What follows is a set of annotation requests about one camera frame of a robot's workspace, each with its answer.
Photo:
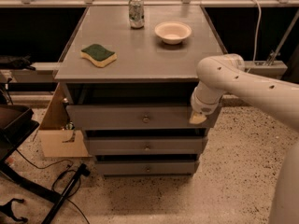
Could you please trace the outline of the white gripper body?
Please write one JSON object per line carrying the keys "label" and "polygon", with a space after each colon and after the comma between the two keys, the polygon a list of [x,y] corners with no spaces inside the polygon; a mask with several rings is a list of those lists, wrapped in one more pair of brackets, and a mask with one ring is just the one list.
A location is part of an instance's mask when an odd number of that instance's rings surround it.
{"label": "white gripper body", "polygon": [[198,114],[212,114],[220,103],[222,93],[218,91],[194,91],[191,97],[192,110]]}

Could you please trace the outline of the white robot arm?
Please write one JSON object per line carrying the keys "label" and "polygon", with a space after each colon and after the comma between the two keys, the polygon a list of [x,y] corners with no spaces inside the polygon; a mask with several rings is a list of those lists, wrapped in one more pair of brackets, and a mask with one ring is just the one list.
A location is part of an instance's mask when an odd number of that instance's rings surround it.
{"label": "white robot arm", "polygon": [[[247,73],[237,54],[206,57],[196,73],[191,124],[204,122],[229,92],[299,132],[299,85]],[[281,166],[268,224],[299,224],[299,143],[292,145]]]}

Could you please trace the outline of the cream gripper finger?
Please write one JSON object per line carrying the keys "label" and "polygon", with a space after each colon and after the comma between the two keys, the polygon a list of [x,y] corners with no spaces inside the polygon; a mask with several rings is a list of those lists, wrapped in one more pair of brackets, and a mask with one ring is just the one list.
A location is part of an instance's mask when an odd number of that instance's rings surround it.
{"label": "cream gripper finger", "polygon": [[193,125],[197,125],[203,123],[205,120],[206,120],[206,116],[204,114],[193,111],[191,113],[189,123]]}

